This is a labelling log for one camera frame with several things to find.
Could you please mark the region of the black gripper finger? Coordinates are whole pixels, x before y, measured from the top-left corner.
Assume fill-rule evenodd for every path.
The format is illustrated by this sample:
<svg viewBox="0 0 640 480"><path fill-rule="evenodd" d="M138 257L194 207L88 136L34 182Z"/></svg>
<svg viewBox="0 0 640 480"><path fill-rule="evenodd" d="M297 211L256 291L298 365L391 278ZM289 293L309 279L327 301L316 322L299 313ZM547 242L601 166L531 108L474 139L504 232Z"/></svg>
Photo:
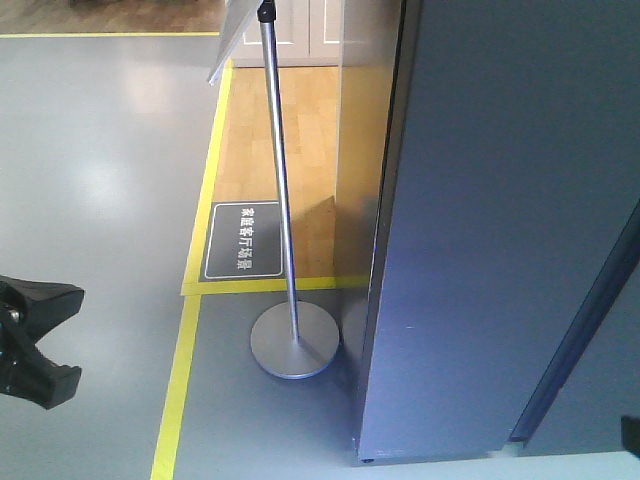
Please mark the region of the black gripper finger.
<svg viewBox="0 0 640 480"><path fill-rule="evenodd" d="M33 343L77 314L83 300L84 290L72 284L1 276L1 304L18 311L18 325Z"/></svg>
<svg viewBox="0 0 640 480"><path fill-rule="evenodd" d="M46 358L24 335L1 333L1 394L53 409L71 400L82 369Z"/></svg>

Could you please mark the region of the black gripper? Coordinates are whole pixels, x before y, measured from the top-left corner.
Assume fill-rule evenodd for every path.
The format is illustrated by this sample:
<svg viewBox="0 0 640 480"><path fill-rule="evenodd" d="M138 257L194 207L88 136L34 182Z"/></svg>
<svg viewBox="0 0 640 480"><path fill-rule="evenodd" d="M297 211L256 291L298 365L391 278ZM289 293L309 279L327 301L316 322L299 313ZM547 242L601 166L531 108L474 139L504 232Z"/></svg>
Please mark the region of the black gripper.
<svg viewBox="0 0 640 480"><path fill-rule="evenodd" d="M621 444L625 451L640 458L640 418L630 415L621 417Z"/></svg>

